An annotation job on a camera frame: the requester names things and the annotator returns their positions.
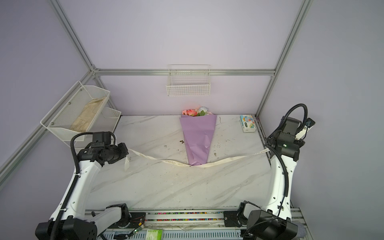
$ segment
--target white marble tabletop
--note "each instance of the white marble tabletop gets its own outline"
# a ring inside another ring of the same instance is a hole
[[[263,150],[259,134],[243,133],[239,115],[218,115],[208,162]],[[188,163],[180,116],[122,116],[117,143],[157,159]],[[86,208],[104,209],[126,203],[129,209],[225,209],[247,200],[263,205],[270,165],[265,154],[208,168],[178,167],[129,153],[106,164],[92,187]]]

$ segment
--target pink flower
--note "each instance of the pink flower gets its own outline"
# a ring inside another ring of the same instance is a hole
[[[187,110],[187,115],[189,116],[196,116],[197,112],[194,109]]]

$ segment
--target flower bouquet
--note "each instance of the flower bouquet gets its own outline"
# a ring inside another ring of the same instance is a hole
[[[216,115],[206,107],[189,109],[180,118],[189,165],[206,164],[216,126]]]

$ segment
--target green package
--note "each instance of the green package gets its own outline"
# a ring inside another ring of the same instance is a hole
[[[161,229],[148,229],[145,240],[161,240],[163,230]]]

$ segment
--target cream ribbon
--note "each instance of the cream ribbon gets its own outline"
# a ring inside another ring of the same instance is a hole
[[[260,152],[257,152],[257,153],[251,154],[251,155],[237,156],[237,157],[227,157],[227,158],[221,159],[221,160],[216,161],[216,162],[209,162],[209,163],[202,164],[202,165],[191,166],[191,165],[188,165],[188,164],[185,164],[185,163],[182,163],[182,162],[177,162],[177,161],[174,161],[174,160],[161,160],[161,159],[157,159],[157,158],[154,158],[154,157],[151,157],[151,156],[144,155],[144,154],[142,154],[140,152],[137,152],[135,150],[132,150],[130,148],[128,148],[128,150],[131,150],[132,152],[134,152],[136,155],[138,155],[140,157],[145,157],[145,158],[148,158],[148,159],[151,159],[151,160],[162,161],[162,162],[165,162],[165,163],[168,163],[168,164],[173,164],[173,165],[176,165],[176,166],[179,166],[179,167],[201,167],[201,168],[213,167],[213,166],[217,166],[217,165],[224,164],[224,163],[227,163],[227,162],[236,161],[236,160],[239,160],[239,159],[241,159],[243,157],[249,157],[249,156],[253,156],[253,155],[258,155],[258,154],[266,153],[266,152],[269,151],[269,149],[267,148],[267,149],[264,149],[263,151],[260,151]],[[124,166],[124,168],[125,168],[125,170],[127,170],[129,168],[129,159],[128,159],[128,157],[125,158],[125,166]]]

